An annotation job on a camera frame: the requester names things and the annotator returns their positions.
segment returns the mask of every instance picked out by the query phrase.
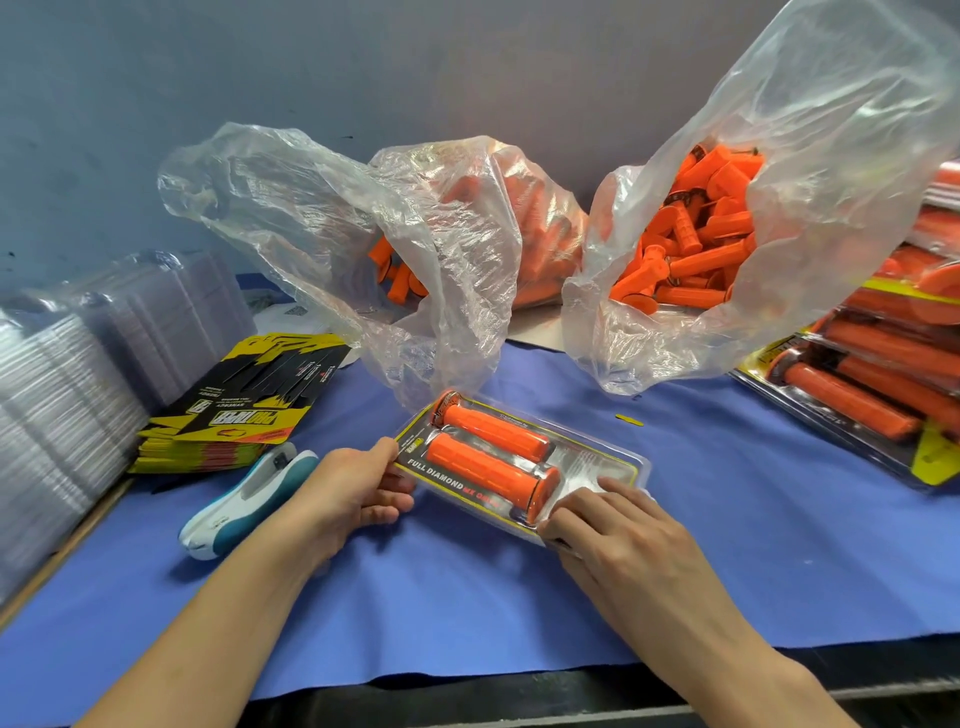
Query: right hand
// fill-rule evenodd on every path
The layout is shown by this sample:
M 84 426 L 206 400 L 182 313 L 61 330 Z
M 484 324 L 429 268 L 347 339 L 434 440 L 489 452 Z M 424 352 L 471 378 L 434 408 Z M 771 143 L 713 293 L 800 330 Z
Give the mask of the right hand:
M 603 494 L 581 488 L 561 499 L 538 532 L 576 552 L 561 552 L 564 568 L 647 667 L 694 704 L 743 666 L 785 659 L 740 614 L 682 525 L 636 488 L 607 478 L 600 486 Z

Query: stapler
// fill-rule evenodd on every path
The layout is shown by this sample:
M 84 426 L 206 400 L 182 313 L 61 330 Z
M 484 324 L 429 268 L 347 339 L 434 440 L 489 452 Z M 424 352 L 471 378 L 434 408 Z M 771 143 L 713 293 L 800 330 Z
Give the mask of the stapler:
M 320 458 L 283 443 L 263 455 L 228 493 L 218 497 L 180 530 L 180 543 L 200 561 L 225 556 L 290 499 Z

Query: blue table cover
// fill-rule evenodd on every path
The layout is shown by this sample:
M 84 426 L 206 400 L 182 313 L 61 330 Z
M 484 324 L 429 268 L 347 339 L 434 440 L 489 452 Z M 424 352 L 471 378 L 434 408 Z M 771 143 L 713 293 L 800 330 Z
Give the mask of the blue table cover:
M 911 490 L 728 377 L 614 398 L 564 354 L 507 345 L 486 392 L 650 458 L 650 490 L 771 643 L 960 631 L 956 489 Z M 365 448 L 407 417 L 356 364 L 293 439 L 320 454 Z M 134 662 L 214 566 L 185 556 L 180 527 L 239 477 L 155 496 L 134 488 L 118 504 L 0 634 L 0 726 L 73 722 Z M 254 697 L 400 672 L 633 659 L 555 554 L 427 495 L 397 526 L 353 538 L 308 584 Z

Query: gray wall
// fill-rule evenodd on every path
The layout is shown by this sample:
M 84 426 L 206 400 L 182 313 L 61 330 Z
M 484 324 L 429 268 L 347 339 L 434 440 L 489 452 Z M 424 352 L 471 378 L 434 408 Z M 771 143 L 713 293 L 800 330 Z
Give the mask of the gray wall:
M 3 0 L 0 288 L 213 246 L 156 169 L 227 120 L 366 161 L 486 133 L 588 203 L 681 126 L 782 0 Z M 929 7 L 960 16 L 953 0 Z

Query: stack of plastic clamshells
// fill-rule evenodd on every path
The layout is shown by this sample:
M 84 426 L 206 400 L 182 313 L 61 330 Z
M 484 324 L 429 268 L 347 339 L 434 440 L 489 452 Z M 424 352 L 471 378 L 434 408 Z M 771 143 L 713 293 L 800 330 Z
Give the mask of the stack of plastic clamshells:
M 2 604 L 124 471 L 147 412 L 77 316 L 10 315 L 0 352 Z
M 0 603 L 129 466 L 148 417 L 254 333 L 210 253 L 0 295 Z
M 205 252 L 131 255 L 85 279 L 21 293 L 16 306 L 80 316 L 151 414 L 256 332 L 236 278 Z

